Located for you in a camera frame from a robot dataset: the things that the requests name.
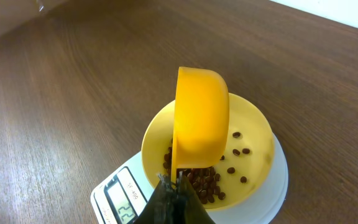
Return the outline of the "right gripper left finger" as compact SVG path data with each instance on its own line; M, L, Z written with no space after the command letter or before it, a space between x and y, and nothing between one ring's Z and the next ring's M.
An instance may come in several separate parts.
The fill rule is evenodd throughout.
M134 224L174 223L174 202L177 199L177 191L173 188L169 176L159 174L158 177L159 183Z

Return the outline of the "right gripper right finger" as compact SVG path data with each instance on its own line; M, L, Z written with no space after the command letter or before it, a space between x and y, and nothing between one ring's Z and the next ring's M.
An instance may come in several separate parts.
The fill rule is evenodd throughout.
M174 224L215 224L183 172L179 173L173 201Z

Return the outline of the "yellow measuring scoop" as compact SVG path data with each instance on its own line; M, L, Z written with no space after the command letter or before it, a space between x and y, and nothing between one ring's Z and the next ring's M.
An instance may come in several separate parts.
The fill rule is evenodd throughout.
M207 168L224 154L229 129L226 82L212 70L178 69L171 181L177 169Z

